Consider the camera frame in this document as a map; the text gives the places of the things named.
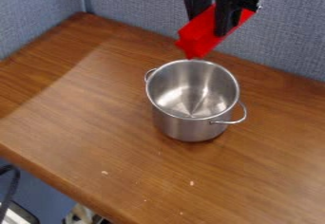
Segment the stainless steel pot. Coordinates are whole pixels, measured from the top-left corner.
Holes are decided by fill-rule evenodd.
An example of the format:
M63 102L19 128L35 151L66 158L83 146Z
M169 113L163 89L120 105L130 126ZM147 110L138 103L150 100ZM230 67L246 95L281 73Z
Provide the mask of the stainless steel pot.
M150 69L143 81L154 124L175 140L211 140L248 118L238 80L214 62L173 61Z

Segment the red rectangular block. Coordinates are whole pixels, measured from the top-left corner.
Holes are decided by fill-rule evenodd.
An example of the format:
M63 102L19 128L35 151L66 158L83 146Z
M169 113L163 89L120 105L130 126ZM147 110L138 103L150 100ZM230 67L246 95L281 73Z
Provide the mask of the red rectangular block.
M195 18L189 19L189 22L178 31L179 39L175 45L185 52L189 59L203 58L254 15L252 10L242 9L238 25L230 30L226 36L217 37L214 34L214 12L215 3L213 2L210 7Z

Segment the white object below table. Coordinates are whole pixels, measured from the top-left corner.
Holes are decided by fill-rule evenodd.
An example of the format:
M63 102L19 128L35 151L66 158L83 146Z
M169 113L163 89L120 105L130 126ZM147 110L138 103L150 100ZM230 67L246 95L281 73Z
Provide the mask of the white object below table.
M98 215L90 208L76 204L67 216L63 218L63 224L112 224L110 220Z

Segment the black and grey corner object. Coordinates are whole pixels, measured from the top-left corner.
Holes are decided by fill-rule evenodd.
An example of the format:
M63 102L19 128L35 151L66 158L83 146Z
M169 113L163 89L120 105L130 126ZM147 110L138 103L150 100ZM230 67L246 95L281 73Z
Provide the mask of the black and grey corner object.
M12 202L1 224L40 224L40 222L38 217L23 206Z

